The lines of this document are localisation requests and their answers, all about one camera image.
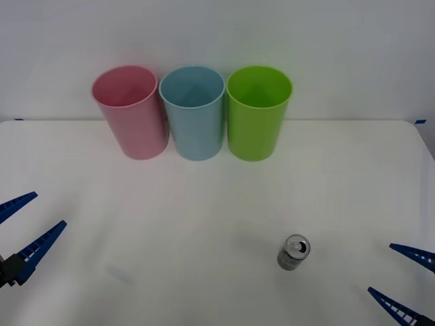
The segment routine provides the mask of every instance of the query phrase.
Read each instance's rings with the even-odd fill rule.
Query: can pull tab
[[[307,245],[303,242],[293,242],[292,244],[293,247],[301,253],[305,253],[307,251]]]

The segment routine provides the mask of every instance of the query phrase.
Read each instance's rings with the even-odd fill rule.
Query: soda can
[[[310,242],[300,234],[293,234],[278,253],[278,264],[284,270],[295,270],[311,251]]]

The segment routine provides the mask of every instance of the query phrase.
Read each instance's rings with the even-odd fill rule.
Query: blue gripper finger
[[[16,276],[16,281],[19,285],[24,284],[29,279],[35,271],[38,263],[48,252],[50,247],[54,244],[54,241],[56,241],[66,226],[67,222],[59,222],[56,226],[48,230],[45,234],[40,236],[17,254],[26,262],[24,268]]]
[[[391,317],[393,317],[401,326],[423,326],[433,325],[428,317],[411,310],[394,301],[393,299],[383,295],[381,292],[368,288],[368,292],[374,297],[376,301],[384,308]]]
[[[435,273],[435,253],[396,243],[391,243],[389,247]]]
[[[17,197],[9,202],[0,204],[0,224],[10,218],[14,213],[20,210],[24,205],[38,197],[36,192]]]

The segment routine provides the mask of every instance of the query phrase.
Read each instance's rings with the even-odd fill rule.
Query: blue cup
[[[216,155],[224,139],[224,78],[207,67],[182,67],[163,77],[159,92],[178,153],[194,161]]]

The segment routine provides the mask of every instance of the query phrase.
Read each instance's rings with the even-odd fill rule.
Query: can top
[[[300,234],[293,234],[284,244],[284,250],[290,257],[298,260],[307,258],[311,251],[310,242]]]

